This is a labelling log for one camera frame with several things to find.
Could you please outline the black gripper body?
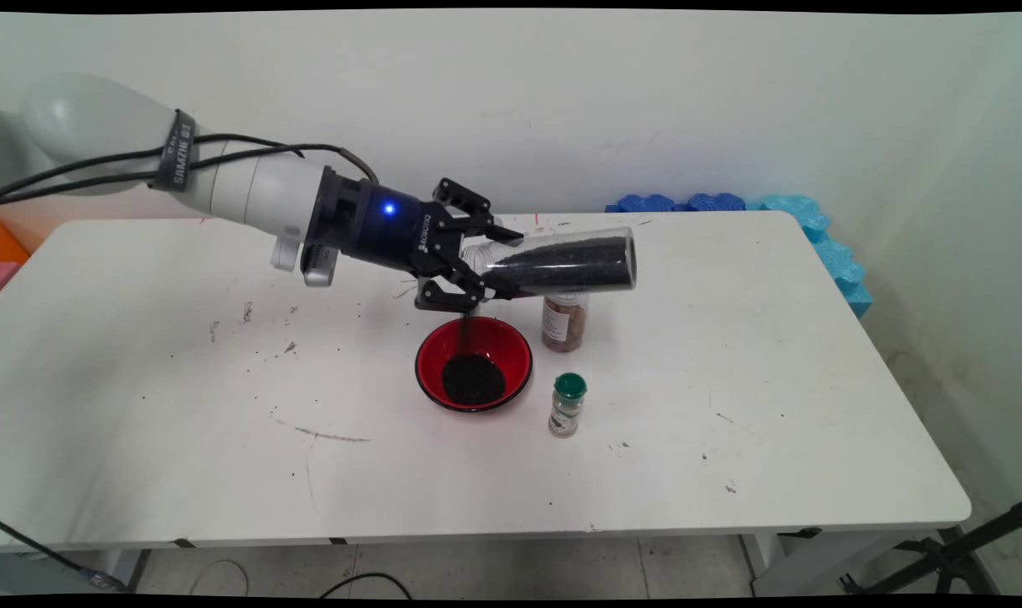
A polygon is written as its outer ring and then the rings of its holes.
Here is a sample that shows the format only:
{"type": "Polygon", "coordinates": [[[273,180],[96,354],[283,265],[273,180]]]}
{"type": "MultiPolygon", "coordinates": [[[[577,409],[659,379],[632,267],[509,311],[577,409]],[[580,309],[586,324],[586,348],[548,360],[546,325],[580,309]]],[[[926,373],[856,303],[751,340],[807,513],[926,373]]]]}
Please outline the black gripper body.
{"type": "Polygon", "coordinates": [[[324,168],[311,215],[311,243],[346,258],[419,274],[446,211],[406,193],[324,168]]]}

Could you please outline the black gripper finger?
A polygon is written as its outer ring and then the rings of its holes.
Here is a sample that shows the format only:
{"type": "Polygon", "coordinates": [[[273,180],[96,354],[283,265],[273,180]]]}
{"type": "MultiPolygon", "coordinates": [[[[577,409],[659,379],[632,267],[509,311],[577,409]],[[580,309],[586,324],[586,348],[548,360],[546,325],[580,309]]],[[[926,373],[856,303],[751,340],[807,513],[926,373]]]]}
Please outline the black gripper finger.
{"type": "Polygon", "coordinates": [[[418,282],[414,307],[428,312],[469,314],[474,308],[492,299],[512,300],[521,287],[494,274],[479,274],[465,262],[416,267],[413,276],[418,282]]]}
{"type": "Polygon", "coordinates": [[[433,190],[440,212],[432,215],[432,246],[460,245],[465,238],[484,237],[492,242],[514,243],[525,238],[497,223],[491,200],[450,178],[442,178],[433,190]]]}

